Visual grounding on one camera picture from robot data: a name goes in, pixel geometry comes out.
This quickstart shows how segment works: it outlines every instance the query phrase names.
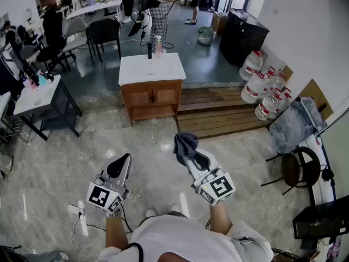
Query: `cardboard box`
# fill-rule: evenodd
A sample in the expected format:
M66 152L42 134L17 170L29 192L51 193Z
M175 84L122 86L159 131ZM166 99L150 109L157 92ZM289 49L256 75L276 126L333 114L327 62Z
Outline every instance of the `cardboard box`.
M225 25L228 21L227 16L223 16L223 13L215 11L213 13L213 19L211 23L211 27L213 31L216 31L218 35L222 35L224 32Z

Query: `wooden platform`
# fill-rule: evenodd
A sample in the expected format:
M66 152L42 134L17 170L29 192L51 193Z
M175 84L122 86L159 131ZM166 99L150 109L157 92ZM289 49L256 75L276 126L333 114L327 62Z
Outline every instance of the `wooden platform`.
M255 115L257 104L241 100L242 88L198 88L182 90L178 128L199 138L231 134L266 127L270 120Z

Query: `plaid pants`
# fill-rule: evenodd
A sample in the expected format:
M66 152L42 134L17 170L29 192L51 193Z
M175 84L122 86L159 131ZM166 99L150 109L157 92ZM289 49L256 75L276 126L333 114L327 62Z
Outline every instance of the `plaid pants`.
M169 16L166 14L169 12L169 5L167 2L162 2L158 7L150 8L150 11L153 18L151 29L152 52L155 52L155 44L157 42L155 36L161 36L162 44L166 40L167 28L169 26Z

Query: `spray bottle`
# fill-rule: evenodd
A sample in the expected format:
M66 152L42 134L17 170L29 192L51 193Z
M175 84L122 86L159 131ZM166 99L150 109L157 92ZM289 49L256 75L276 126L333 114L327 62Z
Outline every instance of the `spray bottle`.
M157 58L161 57L161 54L163 53L163 46L161 44L161 36L157 35L155 36L157 38L157 43L155 44L155 56Z

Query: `shoe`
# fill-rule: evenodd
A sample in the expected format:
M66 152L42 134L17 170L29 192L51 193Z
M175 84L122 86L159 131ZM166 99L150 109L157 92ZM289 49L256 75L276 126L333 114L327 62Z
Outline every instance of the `shoe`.
M153 216L157 216L157 213L154 210L149 209L146 213L146 217L153 217Z
M196 20L194 21L194 20L190 19L190 20L187 20L185 23L186 23L186 24L195 25L195 24L196 24Z
M128 23L128 22L130 22L130 21L131 21L131 17L128 16L128 17L126 17L126 18L122 21L122 23Z
M171 210L170 210L170 211L171 211L171 212L181 212L178 205L173 205L173 206L171 207Z
M63 260L69 260L69 256L66 253L60 252L59 254L61 255Z

